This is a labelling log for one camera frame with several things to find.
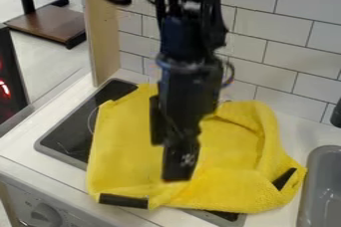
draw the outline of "red light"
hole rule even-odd
[[[9,90],[8,86],[6,85],[6,83],[3,80],[0,80],[0,88],[2,89],[3,97],[7,98],[7,99],[11,99],[11,91]]]

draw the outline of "sink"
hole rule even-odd
[[[316,148],[307,166],[297,227],[341,226],[341,146]]]

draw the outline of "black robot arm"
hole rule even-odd
[[[108,0],[129,5],[132,0]],[[220,0],[149,0],[161,31],[159,93],[151,98],[151,139],[164,150],[165,181],[189,180],[199,156],[199,122],[215,111],[234,67],[214,55],[225,45]],[[222,82],[224,66],[231,77]]]

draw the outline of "yellow towel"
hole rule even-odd
[[[281,147],[274,113],[260,102],[222,104],[201,121],[199,161],[190,182],[161,180],[163,148],[152,146],[149,100],[156,87],[140,85],[133,93],[101,105],[87,182],[101,194],[147,198],[148,207],[256,213],[288,203],[306,169]],[[297,170],[278,191],[272,181]]]

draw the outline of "white countertop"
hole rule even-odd
[[[146,76],[125,70],[119,70],[114,77],[134,83],[146,83],[148,81]],[[86,192],[85,171],[37,152],[33,145],[49,128],[52,128],[95,90],[92,86],[90,74],[77,81],[45,107],[0,138],[0,155],[51,177],[55,181]],[[289,155],[303,165],[305,165],[307,155],[312,149],[325,144],[341,145],[341,129],[284,113],[277,113],[277,117],[283,146]],[[294,227],[299,198],[300,193],[291,203],[280,209],[247,216],[245,227]],[[213,226],[194,216],[171,208],[161,208],[152,212],[125,208],[125,211],[161,226]]]

